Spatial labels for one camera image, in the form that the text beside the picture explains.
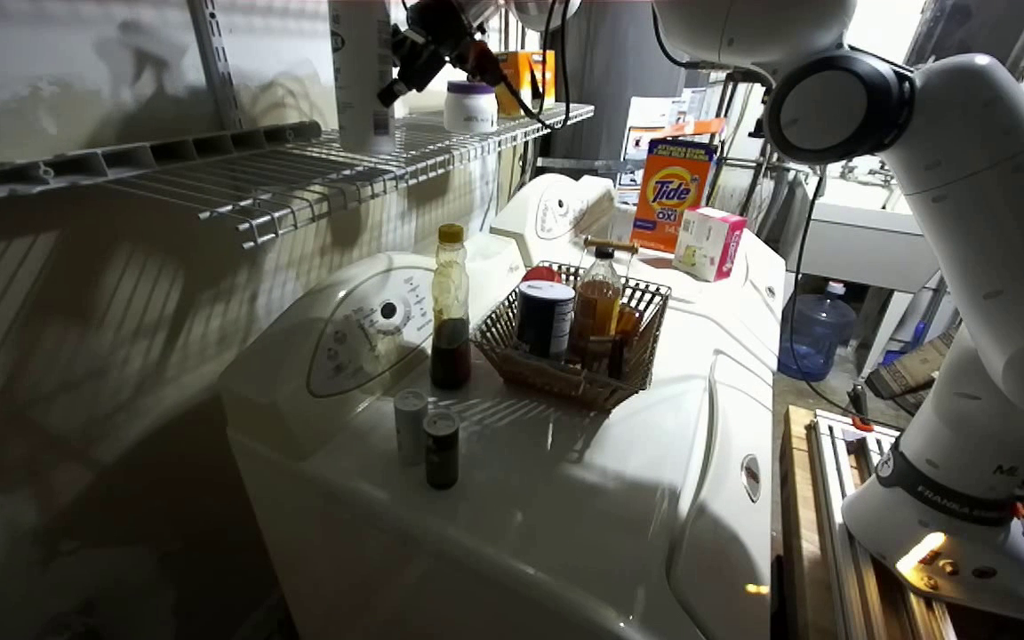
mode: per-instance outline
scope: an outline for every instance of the white wall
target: white wall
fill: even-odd
[[[334,125],[316,3],[220,11],[249,119]],[[207,127],[184,3],[0,0],[0,161]],[[233,225],[136,197],[5,199],[0,637],[229,637],[271,570],[217,375],[299,293],[380,250],[430,251],[466,203],[430,180],[241,251]]]

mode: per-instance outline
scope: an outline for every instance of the cardboard box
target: cardboard box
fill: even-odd
[[[524,102],[529,102],[535,109],[554,102],[554,50],[508,50],[497,54],[497,61]],[[497,84],[497,109],[502,119],[524,119],[521,102],[504,84]]]
[[[748,221],[725,209],[689,209],[680,228],[676,268],[701,281],[725,281]]]
[[[706,203],[714,161],[707,141],[651,138],[629,242],[676,251],[684,214]]]

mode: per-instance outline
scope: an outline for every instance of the metal wire rack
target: metal wire rack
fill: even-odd
[[[72,155],[5,164],[0,199],[72,185],[97,185],[121,197],[193,209],[207,225],[234,225],[241,250],[271,247],[280,234],[316,225],[338,205],[360,205],[400,191],[485,154],[527,145],[558,125],[581,125],[593,106],[545,109],[545,125],[517,119],[487,135],[450,135],[443,114],[406,119],[400,154],[355,155],[334,133],[312,121],[223,133],[176,141],[85,148]]]

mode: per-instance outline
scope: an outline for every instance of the sauce bottle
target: sauce bottle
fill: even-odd
[[[459,225],[437,228],[437,270],[434,270],[434,358],[430,384],[459,390],[469,384],[469,270],[466,231]]]
[[[617,270],[617,250],[597,247],[593,265],[575,281],[573,357],[588,370],[603,370],[613,357],[620,323],[624,273]]]

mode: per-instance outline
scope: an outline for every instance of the basket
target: basket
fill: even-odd
[[[565,285],[575,285],[585,268],[545,265],[564,273]],[[643,390],[656,370],[657,331],[669,311],[669,287],[656,281],[624,285],[624,304],[636,311],[639,331],[624,347],[624,375],[607,376],[606,370],[585,370],[565,358],[539,358],[517,342],[521,323],[521,287],[514,287],[475,331],[477,347],[514,387],[529,387],[551,400],[565,400],[591,408],[613,408],[629,396]]]

